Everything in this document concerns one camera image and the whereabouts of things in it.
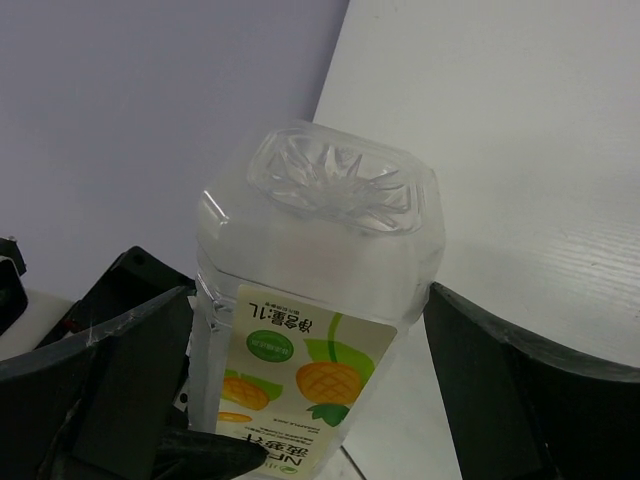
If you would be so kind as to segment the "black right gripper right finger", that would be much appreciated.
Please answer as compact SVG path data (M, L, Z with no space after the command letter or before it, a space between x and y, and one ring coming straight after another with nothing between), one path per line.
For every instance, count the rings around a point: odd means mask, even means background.
M465 479L636 479L639 370L434 283L426 337Z

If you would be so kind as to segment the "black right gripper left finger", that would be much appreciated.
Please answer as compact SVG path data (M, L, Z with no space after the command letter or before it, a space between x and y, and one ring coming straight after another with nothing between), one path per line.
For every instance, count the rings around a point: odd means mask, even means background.
M177 287L109 321L1 363L1 476L148 479L191 332Z

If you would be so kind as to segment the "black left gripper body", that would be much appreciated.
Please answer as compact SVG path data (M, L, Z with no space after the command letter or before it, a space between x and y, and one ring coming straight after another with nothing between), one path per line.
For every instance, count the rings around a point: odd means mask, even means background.
M14 237L1 238L0 334L3 335L25 312L28 297L21 281L26 263Z

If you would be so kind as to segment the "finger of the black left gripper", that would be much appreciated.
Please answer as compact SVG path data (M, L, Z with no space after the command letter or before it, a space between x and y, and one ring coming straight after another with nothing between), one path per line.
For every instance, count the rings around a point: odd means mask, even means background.
M267 450L247 440L165 429L156 450L153 479L236 479L262 466Z
M195 281L141 247L131 247L116 258L37 347L109 321L176 287L186 287L193 294Z

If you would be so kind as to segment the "large ribbed clear bottle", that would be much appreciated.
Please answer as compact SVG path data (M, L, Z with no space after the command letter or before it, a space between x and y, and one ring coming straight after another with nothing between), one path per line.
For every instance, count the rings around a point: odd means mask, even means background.
M314 479L427 303L444 253L434 171L293 120L249 132L197 208L191 426Z

